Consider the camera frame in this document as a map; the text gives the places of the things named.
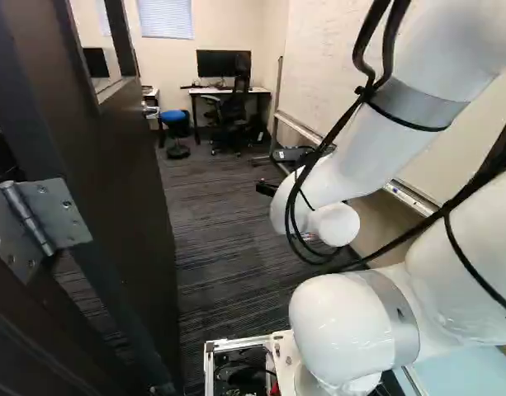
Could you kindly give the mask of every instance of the office chair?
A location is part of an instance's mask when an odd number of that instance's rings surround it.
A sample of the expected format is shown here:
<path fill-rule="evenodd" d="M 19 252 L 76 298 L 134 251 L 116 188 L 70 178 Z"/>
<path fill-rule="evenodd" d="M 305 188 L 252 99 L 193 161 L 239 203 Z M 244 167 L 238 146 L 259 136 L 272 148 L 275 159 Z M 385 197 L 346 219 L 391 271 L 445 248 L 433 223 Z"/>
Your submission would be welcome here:
<path fill-rule="evenodd" d="M 237 76 L 234 80 L 233 93 L 226 101 L 212 95 L 201 95 L 215 109 L 207 113 L 212 118 L 212 125 L 216 128 L 210 136 L 212 155 L 226 149 L 232 149 L 237 156 L 241 155 L 240 150 L 246 140 L 245 130 L 248 128 L 245 103 L 249 81 L 247 74 Z"/>

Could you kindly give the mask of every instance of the dark gray carpet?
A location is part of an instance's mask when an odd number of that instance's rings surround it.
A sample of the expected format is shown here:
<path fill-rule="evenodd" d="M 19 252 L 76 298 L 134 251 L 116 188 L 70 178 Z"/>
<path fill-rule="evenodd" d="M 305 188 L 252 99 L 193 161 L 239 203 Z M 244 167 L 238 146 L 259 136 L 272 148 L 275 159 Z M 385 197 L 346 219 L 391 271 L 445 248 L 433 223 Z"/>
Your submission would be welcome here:
<path fill-rule="evenodd" d="M 251 167 L 250 151 L 212 157 L 207 142 L 191 148 L 190 158 L 169 161 L 160 150 L 158 159 L 177 244 L 186 393 L 203 394 L 203 343 L 289 328 L 291 292 L 318 268 L 272 230 L 271 198 L 255 182 L 281 181 L 273 165 Z M 338 261 L 353 258 L 347 250 Z"/>

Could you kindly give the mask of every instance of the desk leg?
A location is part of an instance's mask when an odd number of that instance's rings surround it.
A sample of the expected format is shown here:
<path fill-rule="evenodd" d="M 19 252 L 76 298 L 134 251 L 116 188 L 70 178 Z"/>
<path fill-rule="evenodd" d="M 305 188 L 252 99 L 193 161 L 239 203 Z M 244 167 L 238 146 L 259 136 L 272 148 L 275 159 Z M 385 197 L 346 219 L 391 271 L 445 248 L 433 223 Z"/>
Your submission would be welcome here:
<path fill-rule="evenodd" d="M 196 95 L 190 95 L 190 99 L 192 102 L 192 117 L 194 118 L 194 140 L 196 141 L 196 144 L 200 144 L 200 132 L 197 129 Z"/>

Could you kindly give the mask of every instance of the black monitor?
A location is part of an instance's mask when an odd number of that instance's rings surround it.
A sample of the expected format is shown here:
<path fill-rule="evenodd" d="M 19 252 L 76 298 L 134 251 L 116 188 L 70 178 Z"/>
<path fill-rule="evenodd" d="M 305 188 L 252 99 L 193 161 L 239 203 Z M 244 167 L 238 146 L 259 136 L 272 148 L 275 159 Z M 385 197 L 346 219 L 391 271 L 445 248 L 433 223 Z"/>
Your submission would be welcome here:
<path fill-rule="evenodd" d="M 108 78 L 110 72 L 107 69 L 106 56 L 102 48 L 83 48 L 89 74 L 94 78 Z"/>
<path fill-rule="evenodd" d="M 197 75 L 199 77 L 235 77 L 240 64 L 248 64 L 250 70 L 251 51 L 223 51 L 198 49 Z"/>

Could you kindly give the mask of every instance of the metal hinge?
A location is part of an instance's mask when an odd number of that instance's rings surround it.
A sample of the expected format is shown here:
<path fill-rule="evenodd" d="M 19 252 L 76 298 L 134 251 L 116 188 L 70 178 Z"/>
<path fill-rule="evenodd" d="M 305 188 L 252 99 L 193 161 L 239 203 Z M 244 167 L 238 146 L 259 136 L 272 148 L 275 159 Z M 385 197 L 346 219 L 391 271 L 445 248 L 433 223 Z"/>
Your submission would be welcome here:
<path fill-rule="evenodd" d="M 63 179 L 0 184 L 0 258 L 21 281 L 57 249 L 90 241 Z"/>

